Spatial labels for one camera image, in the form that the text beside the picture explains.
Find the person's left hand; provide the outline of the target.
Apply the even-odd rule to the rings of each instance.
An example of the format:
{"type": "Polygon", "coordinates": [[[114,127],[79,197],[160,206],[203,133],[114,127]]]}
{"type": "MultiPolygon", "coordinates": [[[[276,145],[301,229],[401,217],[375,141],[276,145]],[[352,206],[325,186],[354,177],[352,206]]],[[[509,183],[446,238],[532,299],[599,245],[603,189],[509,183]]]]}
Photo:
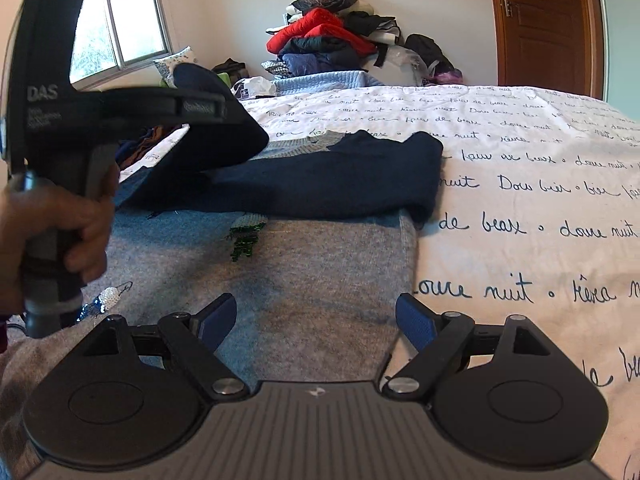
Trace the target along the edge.
{"type": "Polygon", "coordinates": [[[112,165],[101,185],[98,200],[77,196],[56,185],[31,191],[1,192],[1,313],[19,314],[24,299],[20,266],[26,243],[50,229],[77,230],[80,241],[64,258],[65,267],[86,283],[100,278],[107,267],[106,246],[114,218],[113,198],[119,168],[112,165]]]}

